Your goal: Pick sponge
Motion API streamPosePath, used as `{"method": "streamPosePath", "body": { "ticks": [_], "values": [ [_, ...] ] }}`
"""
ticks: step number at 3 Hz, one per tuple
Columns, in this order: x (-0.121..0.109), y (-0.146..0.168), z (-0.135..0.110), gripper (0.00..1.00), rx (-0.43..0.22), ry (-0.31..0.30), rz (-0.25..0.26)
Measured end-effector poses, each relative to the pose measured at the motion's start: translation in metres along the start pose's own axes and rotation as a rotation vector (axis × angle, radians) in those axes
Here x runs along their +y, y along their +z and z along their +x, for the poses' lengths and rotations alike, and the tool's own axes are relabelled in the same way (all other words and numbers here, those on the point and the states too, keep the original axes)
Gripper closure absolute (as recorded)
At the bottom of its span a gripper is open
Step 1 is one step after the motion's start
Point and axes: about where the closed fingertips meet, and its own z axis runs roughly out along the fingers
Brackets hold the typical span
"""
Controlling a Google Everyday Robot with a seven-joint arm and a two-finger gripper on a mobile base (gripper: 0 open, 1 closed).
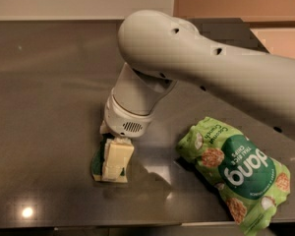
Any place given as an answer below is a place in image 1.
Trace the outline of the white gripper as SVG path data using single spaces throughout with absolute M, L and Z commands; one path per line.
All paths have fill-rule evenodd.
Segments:
M 127 182 L 126 170 L 134 152 L 129 138 L 142 136 L 153 115 L 138 115 L 122 108 L 116 101 L 113 91 L 109 94 L 104 107 L 104 117 L 99 133 L 113 134 L 127 138 L 108 139 L 104 147 L 101 180 L 105 182 Z

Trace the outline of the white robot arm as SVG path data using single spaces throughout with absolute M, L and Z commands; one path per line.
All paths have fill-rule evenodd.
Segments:
M 158 11 L 131 14 L 118 31 L 125 61 L 104 108 L 102 134 L 137 138 L 177 81 L 208 92 L 295 141 L 295 59 L 218 43 Z

